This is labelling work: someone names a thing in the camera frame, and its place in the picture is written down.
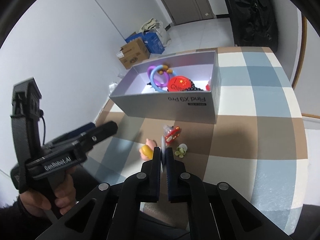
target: black sleeve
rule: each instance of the black sleeve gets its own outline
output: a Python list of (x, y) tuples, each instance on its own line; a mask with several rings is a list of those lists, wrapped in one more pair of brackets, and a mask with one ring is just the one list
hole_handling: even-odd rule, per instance
[(19, 197), (11, 207), (0, 209), (0, 238), (3, 240), (34, 240), (50, 225), (48, 219), (32, 216)]

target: human hand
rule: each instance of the human hand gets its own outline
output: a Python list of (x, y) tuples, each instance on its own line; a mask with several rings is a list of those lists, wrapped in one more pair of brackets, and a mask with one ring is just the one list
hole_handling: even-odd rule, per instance
[[(66, 171), (64, 181), (54, 191), (57, 197), (55, 204), (60, 208), (61, 215), (67, 213), (76, 204), (76, 189), (73, 187), (73, 180), (70, 175), (75, 169), (76, 167), (73, 167)], [(44, 210), (51, 209), (49, 200), (33, 189), (20, 194), (20, 200), (26, 210), (36, 217), (44, 216)]]

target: finger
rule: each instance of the finger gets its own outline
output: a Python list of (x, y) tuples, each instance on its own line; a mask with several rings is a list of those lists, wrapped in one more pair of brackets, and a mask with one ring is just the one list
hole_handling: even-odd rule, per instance
[(72, 174), (76, 171), (77, 166), (73, 166), (72, 168), (66, 170), (66, 174)]
[(70, 205), (76, 199), (76, 189), (73, 188), (73, 191), (63, 198), (57, 198), (54, 203), (57, 207), (63, 208)]
[(57, 198), (68, 196), (73, 191), (73, 180), (70, 174), (66, 174), (64, 181), (55, 189)]
[(60, 214), (64, 215), (65, 213), (67, 213), (74, 205), (76, 204), (76, 201), (72, 202), (70, 205), (68, 205), (67, 207), (61, 208), (60, 209)]
[(51, 208), (49, 200), (40, 192), (33, 189), (22, 193), (20, 199), (24, 205), (30, 205), (44, 210), (49, 210)]

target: purple ring toy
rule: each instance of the purple ring toy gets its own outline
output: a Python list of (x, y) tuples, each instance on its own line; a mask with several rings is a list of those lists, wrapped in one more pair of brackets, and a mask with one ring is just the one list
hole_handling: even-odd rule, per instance
[[(155, 68), (156, 68), (156, 66), (150, 66), (150, 67), (148, 67), (147, 73), (148, 73), (148, 77), (149, 77), (149, 78), (150, 78), (151, 72), (152, 72)], [(164, 74), (164, 76), (165, 76), (165, 78), (166, 78), (166, 82), (165, 82), (165, 83), (161, 84), (161, 83), (160, 83), (158, 80), (156, 80), (155, 78), (153, 79), (153, 81), (155, 82), (155, 84), (156, 84), (157, 87), (163, 88), (163, 87), (168, 86), (168, 82), (169, 82), (169, 80), (170, 80), (170, 76), (169, 76), (169, 74), (168, 74), (167, 72), (165, 72), (165, 71), (163, 72), (163, 74)]]

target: metal screw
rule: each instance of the metal screw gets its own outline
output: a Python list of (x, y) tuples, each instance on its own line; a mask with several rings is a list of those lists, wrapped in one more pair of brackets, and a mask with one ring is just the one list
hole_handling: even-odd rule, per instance
[(146, 176), (147, 176), (147, 175), (146, 175), (144, 172), (139, 172), (139, 173), (137, 174), (137, 178), (138, 178), (138, 179), (144, 179)]
[(219, 189), (227, 190), (228, 188), (229, 188), (229, 185), (225, 182), (222, 182), (219, 184)]
[(183, 179), (189, 179), (190, 178), (190, 174), (187, 172), (183, 172), (180, 174), (180, 177)]
[(109, 187), (109, 184), (108, 184), (108, 183), (101, 183), (98, 188), (99, 188), (101, 191), (103, 191), (103, 190), (108, 189), (108, 187)]

